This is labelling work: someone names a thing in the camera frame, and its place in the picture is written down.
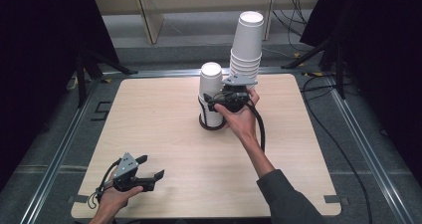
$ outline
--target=black stand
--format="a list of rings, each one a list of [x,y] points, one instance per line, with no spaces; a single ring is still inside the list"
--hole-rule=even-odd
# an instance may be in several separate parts
[[[340,96],[344,99],[343,91],[343,50],[342,42],[347,36],[351,29],[353,22],[359,11],[358,2],[360,0],[346,0],[341,10],[340,16],[338,17],[334,29],[331,32],[328,39],[320,43],[318,46],[313,48],[311,51],[306,53],[304,56],[296,59],[294,62],[282,66],[283,69],[292,69],[307,61],[317,53],[323,51],[322,58],[319,61],[319,68],[322,71],[327,71],[331,68],[331,62],[333,56],[336,55],[336,89]]]
[[[122,72],[125,75],[137,74],[137,71],[132,71],[122,66],[119,63],[115,63],[112,60],[101,56],[100,54],[83,50],[78,53],[77,57],[77,79],[78,79],[78,91],[79,91],[79,104],[80,108],[87,98],[87,86],[85,84],[85,71],[90,75],[92,79],[100,79],[103,76],[102,70],[95,61],[101,61],[106,65]]]
[[[80,98],[78,107],[81,107],[87,98],[85,71],[92,79],[100,79],[103,76],[98,63],[104,63],[126,75],[137,73],[118,62],[95,0],[50,0],[50,3],[55,10],[58,25],[66,31],[65,40],[75,51]]]

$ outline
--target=aluminum rail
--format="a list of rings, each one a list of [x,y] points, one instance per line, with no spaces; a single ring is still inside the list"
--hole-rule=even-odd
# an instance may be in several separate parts
[[[335,81],[332,77],[329,77],[327,79],[327,82],[331,86],[335,84]],[[336,91],[331,92],[331,94],[334,97],[334,100],[342,116],[344,117],[345,122],[350,128],[350,131],[357,143],[357,146],[360,149],[360,152],[365,158],[369,169],[372,171],[372,174],[376,182],[378,183],[382,193],[384,194],[384,197],[387,200],[388,205],[390,206],[397,221],[403,224],[415,223],[412,217],[410,216],[405,204],[403,203],[400,193],[398,192],[394,183],[389,178],[387,172],[385,171],[384,167],[376,156],[365,134],[360,128],[360,125],[354,117],[350,107],[348,106],[347,101],[343,100]]]
[[[94,80],[92,82],[92,87],[89,90],[89,94],[87,96],[86,101],[83,105],[77,109],[71,124],[69,125],[65,136],[63,137],[58,150],[56,151],[55,156],[53,157],[52,162],[50,163],[48,169],[44,173],[44,177],[41,180],[41,183],[38,185],[38,188],[34,195],[31,198],[29,206],[22,218],[21,224],[30,224],[35,223],[38,214],[40,213],[41,208],[44,205],[44,202],[47,199],[47,195],[49,194],[51,187],[53,186],[54,181],[56,180],[56,176],[60,170],[60,166],[63,160],[66,157],[66,153],[71,146],[71,143],[74,139],[75,133],[81,124],[81,121],[84,117],[84,114],[87,111],[88,104],[90,103],[90,99],[94,93],[94,90],[97,88],[100,80]]]
[[[104,73],[106,78],[165,78],[165,77],[195,77],[200,76],[201,69],[167,70],[167,71],[139,71],[138,74],[125,75],[120,72]],[[229,68],[222,68],[223,75],[229,75]],[[292,71],[283,71],[279,67],[260,67],[259,74],[291,74]]]

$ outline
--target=white paper cup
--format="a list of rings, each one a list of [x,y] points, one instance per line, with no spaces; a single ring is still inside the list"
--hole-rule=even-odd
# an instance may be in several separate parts
[[[258,70],[246,72],[246,71],[240,71],[240,70],[237,70],[236,68],[231,67],[230,71],[232,73],[236,73],[236,74],[239,74],[239,75],[242,75],[242,76],[245,76],[245,77],[251,77],[251,76],[257,76],[258,75]]]
[[[230,59],[232,59],[232,60],[236,61],[236,63],[242,64],[242,65],[243,64],[249,65],[251,63],[257,63],[257,62],[261,61],[261,57],[262,57],[262,53],[260,53],[260,56],[258,56],[255,59],[252,59],[252,60],[241,59],[241,58],[237,57],[235,54],[233,54],[233,49],[231,50],[231,55],[230,55]]]
[[[204,93],[213,97],[223,88],[223,74],[221,66],[217,63],[202,65],[199,81],[199,95],[203,98]]]
[[[208,105],[200,96],[198,96],[200,105],[200,124],[202,127],[210,130],[219,129],[224,125],[223,116],[219,112],[211,112]]]
[[[256,63],[256,64],[251,64],[250,66],[244,66],[244,65],[239,65],[237,64],[235,61],[230,60],[230,66],[237,68],[241,71],[247,71],[247,72],[251,72],[251,71],[256,71],[260,68],[260,62]]]
[[[256,80],[257,76],[258,76],[258,72],[254,72],[254,73],[245,73],[245,72],[238,72],[236,70],[231,70],[230,71],[232,74],[237,74],[237,75],[242,75],[248,78],[251,78],[252,80]]]
[[[258,12],[240,15],[233,41],[233,54],[241,60],[254,60],[262,51],[264,17]]]

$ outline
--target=jacket sleeve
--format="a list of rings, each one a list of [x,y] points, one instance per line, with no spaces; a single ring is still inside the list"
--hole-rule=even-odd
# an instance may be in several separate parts
[[[295,190],[280,169],[267,173],[257,183],[270,206],[273,224],[324,223],[316,208]]]

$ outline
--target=wooden table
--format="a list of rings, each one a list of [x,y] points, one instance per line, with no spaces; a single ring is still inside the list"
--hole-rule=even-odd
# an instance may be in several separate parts
[[[260,75],[258,82],[257,110],[270,160],[322,215],[339,214],[339,203],[324,201],[325,195],[336,194],[295,78]],[[228,128],[200,126],[198,89],[199,77],[123,81],[79,194],[92,194],[111,163],[127,151],[133,157],[148,155],[138,177],[161,169],[165,175],[153,192],[131,198],[117,217],[270,216],[237,137]],[[72,215],[91,218],[96,211],[75,203]]]

